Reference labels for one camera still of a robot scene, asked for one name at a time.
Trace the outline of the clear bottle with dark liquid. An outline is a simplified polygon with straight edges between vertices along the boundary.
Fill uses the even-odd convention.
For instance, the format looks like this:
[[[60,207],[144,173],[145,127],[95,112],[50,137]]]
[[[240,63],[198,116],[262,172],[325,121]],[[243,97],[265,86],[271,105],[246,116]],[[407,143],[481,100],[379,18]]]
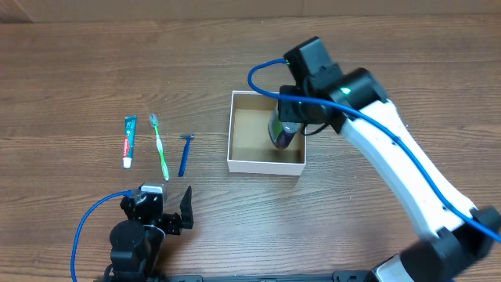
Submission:
[[[268,131],[275,148],[279,150],[286,149],[300,129],[300,123],[281,121],[277,108],[272,111],[268,123]]]

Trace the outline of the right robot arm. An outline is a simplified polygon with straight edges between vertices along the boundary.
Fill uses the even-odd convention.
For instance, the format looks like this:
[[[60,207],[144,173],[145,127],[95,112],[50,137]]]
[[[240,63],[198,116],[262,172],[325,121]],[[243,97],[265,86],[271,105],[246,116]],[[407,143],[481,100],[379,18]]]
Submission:
[[[332,126],[377,170],[419,237],[373,269],[372,280],[451,281],[500,241],[500,213],[478,208],[440,173],[368,70],[287,66],[296,84],[280,91],[284,120]]]

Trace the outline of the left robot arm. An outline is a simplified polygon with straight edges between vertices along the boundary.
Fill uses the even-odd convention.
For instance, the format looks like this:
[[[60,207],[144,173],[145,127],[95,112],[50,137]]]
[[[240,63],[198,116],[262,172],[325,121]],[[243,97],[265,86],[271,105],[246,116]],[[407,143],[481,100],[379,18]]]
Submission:
[[[188,187],[179,205],[180,212],[164,212],[165,185],[143,183],[120,203],[127,219],[110,232],[111,264],[105,281],[167,281],[155,268],[162,244],[168,235],[178,236],[194,224],[192,188]]]

